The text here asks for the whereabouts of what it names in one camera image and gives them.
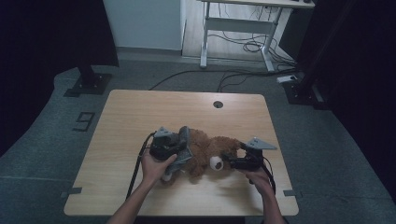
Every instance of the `desk leg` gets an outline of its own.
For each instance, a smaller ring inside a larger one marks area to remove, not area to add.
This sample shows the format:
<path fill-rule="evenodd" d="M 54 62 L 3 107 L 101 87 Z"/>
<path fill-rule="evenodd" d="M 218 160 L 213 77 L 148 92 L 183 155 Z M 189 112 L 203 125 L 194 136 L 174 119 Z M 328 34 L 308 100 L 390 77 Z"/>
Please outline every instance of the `desk leg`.
<path fill-rule="evenodd" d="M 201 48 L 201 68 L 206 68 L 206 59 L 207 59 L 207 23 L 209 22 L 209 11 L 210 11 L 210 3 L 207 3 L 206 7 L 206 15 L 205 15 L 205 26 L 204 26 L 204 43 L 202 43 Z"/>
<path fill-rule="evenodd" d="M 283 9 L 282 7 L 280 7 L 278 9 L 277 14 L 276 14 L 276 18 L 274 19 L 273 24 L 271 26 L 270 34 L 269 34 L 269 36 L 266 39 L 264 48 L 262 48 L 262 57 L 264 58 L 265 65 L 267 66 L 268 72 L 275 72 L 275 69 L 274 69 L 273 64 L 271 62 L 272 57 L 271 57 L 271 54 L 269 52 L 269 48 L 271 47 L 271 42 L 272 42 L 272 39 L 274 38 L 274 34 L 275 34 L 275 31 L 276 31 L 277 24 L 279 22 L 280 14 L 282 13 L 282 9 Z"/>

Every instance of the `white wall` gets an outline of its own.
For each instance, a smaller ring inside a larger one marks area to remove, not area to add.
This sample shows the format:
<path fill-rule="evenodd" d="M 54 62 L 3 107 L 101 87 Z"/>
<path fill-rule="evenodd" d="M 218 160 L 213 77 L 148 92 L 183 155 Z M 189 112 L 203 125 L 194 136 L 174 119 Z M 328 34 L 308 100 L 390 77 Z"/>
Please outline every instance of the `white wall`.
<path fill-rule="evenodd" d="M 181 50 L 185 0 L 104 0 L 116 47 Z"/>

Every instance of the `human arm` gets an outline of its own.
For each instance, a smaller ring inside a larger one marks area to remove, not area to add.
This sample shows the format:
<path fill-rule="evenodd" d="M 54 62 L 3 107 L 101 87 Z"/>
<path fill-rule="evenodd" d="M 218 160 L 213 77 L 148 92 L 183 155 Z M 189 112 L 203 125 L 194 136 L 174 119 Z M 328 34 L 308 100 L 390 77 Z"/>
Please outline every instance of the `human arm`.
<path fill-rule="evenodd" d="M 276 196 L 271 188 L 268 175 L 262 168 L 251 172 L 247 170 L 239 170 L 241 173 L 253 182 L 257 191 L 262 196 L 262 207 L 264 214 L 264 223 L 266 224 L 284 224 L 284 219 L 280 213 Z"/>
<path fill-rule="evenodd" d="M 154 187 L 155 183 L 161 178 L 165 172 L 166 167 L 171 164 L 177 155 L 171 156 L 168 160 L 160 162 L 155 161 L 149 154 L 147 149 L 142 156 L 142 170 L 143 180 L 129 196 L 129 198 L 122 204 L 117 212 L 110 218 L 107 224 L 123 224 L 134 223 L 140 207 L 145 201 L 149 191 Z"/>

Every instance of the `teddy bear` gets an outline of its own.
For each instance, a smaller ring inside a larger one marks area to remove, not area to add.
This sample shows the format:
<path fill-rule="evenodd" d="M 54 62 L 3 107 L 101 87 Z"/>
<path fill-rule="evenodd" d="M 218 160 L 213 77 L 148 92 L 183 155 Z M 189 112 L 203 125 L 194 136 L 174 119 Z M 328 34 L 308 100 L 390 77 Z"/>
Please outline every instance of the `teddy bear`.
<path fill-rule="evenodd" d="M 191 178 L 202 176 L 209 166 L 215 171 L 230 170 L 231 165 L 222 159 L 222 155 L 237 157 L 237 150 L 241 148 L 241 142 L 229 137 L 216 136 L 209 138 L 206 133 L 196 129 L 190 129 L 190 158 L 181 170 L 190 175 Z M 163 176 L 165 185 L 172 185 L 180 171 L 169 176 Z"/>

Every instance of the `human hand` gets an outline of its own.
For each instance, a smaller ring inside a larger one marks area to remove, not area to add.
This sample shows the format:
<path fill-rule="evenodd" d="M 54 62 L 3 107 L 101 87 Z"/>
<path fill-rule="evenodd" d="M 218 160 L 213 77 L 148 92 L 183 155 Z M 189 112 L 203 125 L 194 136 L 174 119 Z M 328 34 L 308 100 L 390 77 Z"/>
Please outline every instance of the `human hand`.
<path fill-rule="evenodd" d="M 248 170 L 238 170 L 242 174 L 246 176 L 247 179 L 251 180 L 256 187 L 257 191 L 261 196 L 266 196 L 269 193 L 274 194 L 271 184 L 270 178 L 265 171 L 260 168 L 256 171 L 248 171 Z"/>
<path fill-rule="evenodd" d="M 151 187 L 163 176 L 166 167 L 177 158 L 177 154 L 172 155 L 166 161 L 157 161 L 149 154 L 149 148 L 142 156 L 143 181 Z"/>

